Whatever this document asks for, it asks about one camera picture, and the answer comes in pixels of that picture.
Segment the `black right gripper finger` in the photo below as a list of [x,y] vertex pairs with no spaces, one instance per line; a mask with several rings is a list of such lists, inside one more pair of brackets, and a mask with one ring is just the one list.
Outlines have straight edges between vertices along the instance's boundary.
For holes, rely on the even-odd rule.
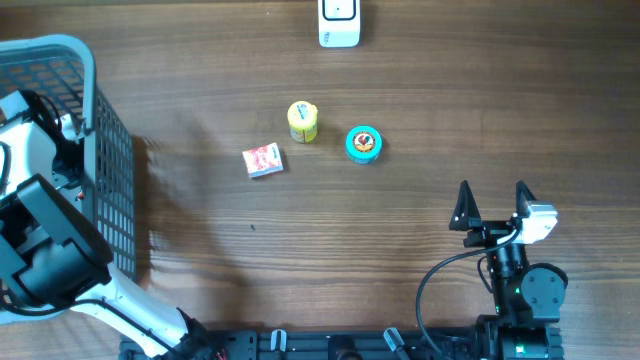
[[530,191],[523,180],[516,183],[516,213],[519,217],[529,215],[528,206],[530,202],[535,202],[537,198]]
[[481,215],[467,180],[460,184],[459,195],[454,208],[449,229],[452,231],[468,231],[482,226]]

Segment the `teal tin can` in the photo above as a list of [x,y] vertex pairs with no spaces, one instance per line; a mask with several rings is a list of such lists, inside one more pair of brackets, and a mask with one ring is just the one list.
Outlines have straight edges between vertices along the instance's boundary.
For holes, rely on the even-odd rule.
[[374,163],[380,156],[384,140],[378,130],[370,125],[352,128],[345,138],[347,157],[359,165]]

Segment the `yellow cylindrical container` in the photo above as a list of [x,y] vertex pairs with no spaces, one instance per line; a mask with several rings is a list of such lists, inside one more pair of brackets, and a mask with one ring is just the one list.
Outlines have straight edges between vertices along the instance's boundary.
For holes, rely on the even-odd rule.
[[309,143],[318,132],[317,107],[307,101],[294,102],[287,111],[291,137],[299,143]]

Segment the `red snack box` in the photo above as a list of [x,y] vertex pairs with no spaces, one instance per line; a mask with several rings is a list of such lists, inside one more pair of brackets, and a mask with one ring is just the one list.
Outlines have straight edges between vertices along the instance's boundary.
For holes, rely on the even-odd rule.
[[242,156],[250,178],[258,178],[284,170],[282,157],[276,143],[245,150]]

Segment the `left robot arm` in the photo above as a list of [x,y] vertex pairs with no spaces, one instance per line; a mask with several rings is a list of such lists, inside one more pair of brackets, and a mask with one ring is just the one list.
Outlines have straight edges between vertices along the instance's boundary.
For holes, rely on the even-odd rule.
[[215,359],[218,345],[177,307],[153,299],[114,262],[108,241],[53,184],[83,170],[55,105],[30,90],[1,100],[3,311],[36,319],[73,311],[102,321],[151,359]]

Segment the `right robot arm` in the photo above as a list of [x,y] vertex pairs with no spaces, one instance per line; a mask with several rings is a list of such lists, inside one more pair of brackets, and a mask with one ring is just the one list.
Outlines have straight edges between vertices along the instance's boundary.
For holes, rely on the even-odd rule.
[[486,254],[496,313],[480,315],[469,345],[471,359],[538,359],[565,357],[560,308],[568,276],[549,263],[530,264],[526,247],[545,239],[558,222],[556,208],[539,201],[520,181],[516,212],[504,221],[483,220],[470,185],[460,184],[449,228],[465,231],[466,248]]

